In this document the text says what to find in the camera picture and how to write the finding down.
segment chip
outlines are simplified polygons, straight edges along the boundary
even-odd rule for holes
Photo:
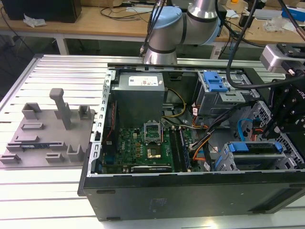
[[[147,146],[147,158],[148,159],[160,159],[161,158],[161,146]]]

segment green circuit board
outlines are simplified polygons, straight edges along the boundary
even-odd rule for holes
[[[169,129],[163,129],[163,142],[160,146],[144,142],[144,128],[122,128],[119,131],[118,152],[115,165],[163,165],[171,166],[174,172]],[[192,142],[191,131],[184,130],[184,141]],[[158,131],[148,129],[146,136],[157,137]]]

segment white table leg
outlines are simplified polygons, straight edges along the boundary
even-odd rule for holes
[[[222,48],[223,42],[215,42],[210,59],[218,60]]]
[[[61,55],[69,55],[69,49],[66,43],[66,39],[64,39],[63,36],[58,36],[55,38],[57,45],[58,45],[58,49]]]

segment workbench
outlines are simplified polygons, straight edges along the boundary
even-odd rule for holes
[[[235,10],[241,13],[247,3],[240,0],[239,3],[233,4],[228,1],[226,8]],[[135,12],[122,11],[120,13],[112,14],[112,16],[120,17],[132,15]],[[149,19],[149,14],[141,15],[144,20]],[[55,38],[59,47],[60,54],[67,55],[69,50],[66,39],[89,39],[89,40],[111,40],[111,41],[132,41],[142,42],[147,33],[147,22],[141,20],[137,21],[116,21],[106,18],[100,14],[98,7],[83,7],[80,17],[75,23],[61,23],[47,21],[47,26],[32,28],[26,25],[23,21],[12,21],[5,15],[9,25],[17,32],[19,36],[30,37],[49,37]],[[238,24],[238,19],[230,19],[234,24]],[[251,28],[246,32],[245,38],[251,42],[259,44],[289,42],[301,43],[303,40],[298,34],[292,31],[283,32],[266,32],[263,28],[264,21],[254,20]],[[0,35],[14,35],[8,28],[3,18],[0,18]],[[211,45],[214,46],[211,59],[218,59],[221,48],[225,46],[229,39],[229,31],[223,28],[221,35],[216,38]],[[246,43],[241,43],[240,47],[254,47]]]
[[[23,118],[25,103],[56,109],[50,89],[64,89],[70,109],[80,104],[98,108],[108,63],[141,63],[138,57],[44,55],[34,58],[0,103],[0,154]],[[178,64],[225,67],[225,60],[178,59]],[[260,62],[235,61],[233,67],[254,68],[264,82],[283,79]],[[81,168],[0,170],[0,228],[304,228],[305,197],[271,215],[99,222],[87,198],[78,197]]]

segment floor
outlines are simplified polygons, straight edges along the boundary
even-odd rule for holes
[[[56,41],[51,38],[22,37],[34,53],[59,54]],[[72,55],[113,55],[113,56],[138,56],[141,42],[119,41],[92,41],[68,39],[67,44]],[[209,59],[212,46],[179,45],[177,56],[179,58]],[[240,48],[235,56],[238,60],[259,60],[263,49]],[[225,50],[221,59],[228,59],[229,48]],[[15,46],[10,47],[0,37],[0,100],[15,83],[33,55],[19,40]]]

